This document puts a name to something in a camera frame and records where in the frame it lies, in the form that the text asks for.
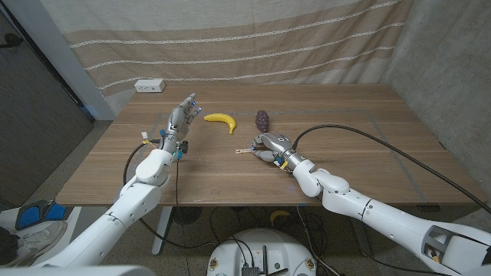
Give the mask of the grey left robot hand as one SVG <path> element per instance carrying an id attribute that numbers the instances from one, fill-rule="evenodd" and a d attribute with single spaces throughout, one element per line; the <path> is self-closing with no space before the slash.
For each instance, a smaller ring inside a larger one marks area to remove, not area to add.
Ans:
<path id="1" fill-rule="evenodd" d="M 162 139 L 159 149 L 174 154 L 179 144 L 189 132 L 189 125 L 201 111 L 201 107 L 194 110 L 196 106 L 196 95 L 190 94 L 183 102 L 178 104 L 170 114 L 166 127 L 161 133 Z"/>

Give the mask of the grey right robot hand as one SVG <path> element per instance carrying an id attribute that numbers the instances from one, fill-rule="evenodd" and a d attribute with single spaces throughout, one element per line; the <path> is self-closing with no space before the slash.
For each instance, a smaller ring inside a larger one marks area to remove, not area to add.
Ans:
<path id="1" fill-rule="evenodd" d="M 253 154 L 263 161 L 274 163 L 287 172 L 293 172 L 304 161 L 293 149 L 292 142 L 281 134 L 262 133 L 252 141 Z"/>

